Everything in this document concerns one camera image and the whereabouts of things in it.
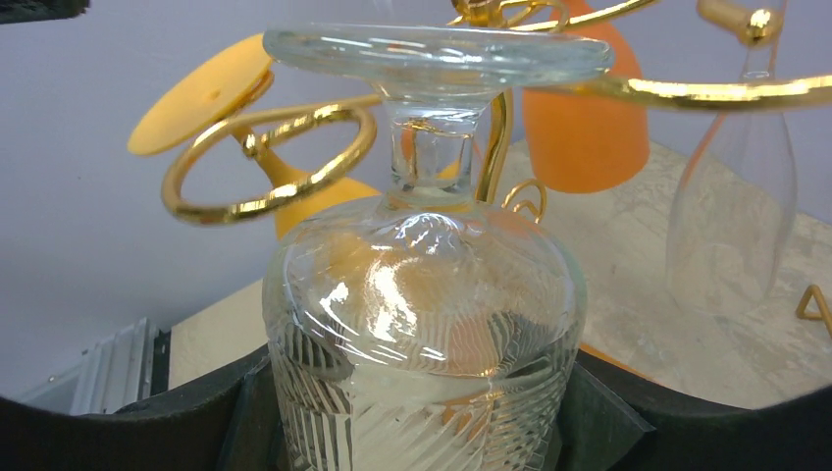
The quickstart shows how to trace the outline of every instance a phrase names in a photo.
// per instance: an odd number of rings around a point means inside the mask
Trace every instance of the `glass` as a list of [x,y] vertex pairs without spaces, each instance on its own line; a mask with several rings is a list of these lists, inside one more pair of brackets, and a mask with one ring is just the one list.
[[602,42],[497,29],[310,25],[276,60],[370,82],[392,129],[378,198],[286,235],[263,317],[294,470],[540,470],[586,287],[542,228],[477,202],[473,136],[511,86],[591,79]]
[[[741,80],[774,79],[776,51],[750,49]],[[782,113],[717,116],[670,214],[665,277],[680,308],[730,315],[763,302],[794,226],[797,191]]]

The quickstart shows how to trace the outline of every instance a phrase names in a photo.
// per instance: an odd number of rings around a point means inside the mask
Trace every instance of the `wall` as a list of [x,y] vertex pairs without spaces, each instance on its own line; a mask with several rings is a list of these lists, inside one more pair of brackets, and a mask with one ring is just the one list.
[[[275,246],[269,221],[198,229],[175,221],[159,200],[175,152],[150,159],[125,143],[144,111],[170,86],[217,51],[281,21],[327,11],[341,20],[385,17],[436,24],[446,0],[170,0],[94,2],[75,20],[0,26],[0,393],[17,394],[75,364],[84,348],[142,317],[160,327],[221,299],[257,278]],[[613,3],[593,2],[596,6]],[[694,0],[665,1],[618,22],[658,79],[733,80],[743,60],[730,37],[694,15]],[[828,2],[793,2],[784,38],[783,77],[832,70],[822,50]],[[260,108],[367,91],[352,80],[276,68]],[[801,202],[832,221],[832,163],[823,135],[828,110],[790,115],[801,166]],[[651,115],[655,140],[690,152],[707,116]],[[283,149],[312,168],[349,140],[333,127]],[[379,142],[388,141],[382,130]],[[515,133],[522,136],[522,128]],[[230,144],[208,155],[185,185],[193,199],[242,198],[268,187]],[[385,147],[355,173],[384,186]]]

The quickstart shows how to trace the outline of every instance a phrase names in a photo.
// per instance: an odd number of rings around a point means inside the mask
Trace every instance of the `gray wall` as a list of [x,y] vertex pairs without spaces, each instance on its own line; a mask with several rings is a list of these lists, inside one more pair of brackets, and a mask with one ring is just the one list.
[[[141,317],[170,326],[263,274],[275,246],[269,221],[211,230],[176,222],[158,196],[174,152],[138,159],[125,143],[147,107],[217,51],[279,21],[317,15],[320,5],[328,6],[330,18],[343,15],[349,3],[323,1],[203,0],[194,8],[183,0],[164,7],[112,0],[93,2],[75,20],[0,26],[0,393],[46,381],[75,364],[84,348]],[[410,23],[451,16],[446,0],[404,4],[401,18]],[[792,2],[782,77],[832,71],[832,52],[821,46],[829,18],[829,2]],[[665,1],[618,24],[650,77],[733,80],[739,74],[743,51],[695,16],[694,0]],[[276,71],[260,108],[367,91],[350,80]],[[832,162],[822,124],[830,117],[829,110],[790,115],[802,207],[827,221]],[[708,121],[653,113],[652,138],[690,153]],[[349,127],[320,131],[283,154],[309,169],[351,134]],[[387,141],[383,131],[382,145],[356,178],[386,184]],[[216,202],[266,189],[266,180],[238,155],[230,144],[212,152],[185,193]]]

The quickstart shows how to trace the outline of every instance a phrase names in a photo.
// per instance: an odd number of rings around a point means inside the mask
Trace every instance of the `black object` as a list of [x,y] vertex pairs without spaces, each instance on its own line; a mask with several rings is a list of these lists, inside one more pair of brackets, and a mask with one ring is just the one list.
[[0,0],[0,25],[75,18],[89,0]]
[[[272,470],[283,442],[272,380],[264,346],[115,415],[60,416],[0,399],[0,468]],[[830,424],[832,387],[744,410],[580,352],[545,470],[832,469]]]

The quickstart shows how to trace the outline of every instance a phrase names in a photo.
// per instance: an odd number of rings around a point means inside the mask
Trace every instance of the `table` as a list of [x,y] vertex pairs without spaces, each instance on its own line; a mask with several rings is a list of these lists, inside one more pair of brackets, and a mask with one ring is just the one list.
[[[832,339],[795,309],[810,284],[832,293],[832,227],[799,214],[770,298],[742,316],[683,314],[664,289],[670,202],[685,158],[657,144],[631,181],[589,195],[548,193],[541,222],[578,259],[589,287],[584,341],[668,388],[759,408],[832,383]],[[514,144],[498,189],[532,177]],[[257,282],[173,327],[171,388],[266,342]]]

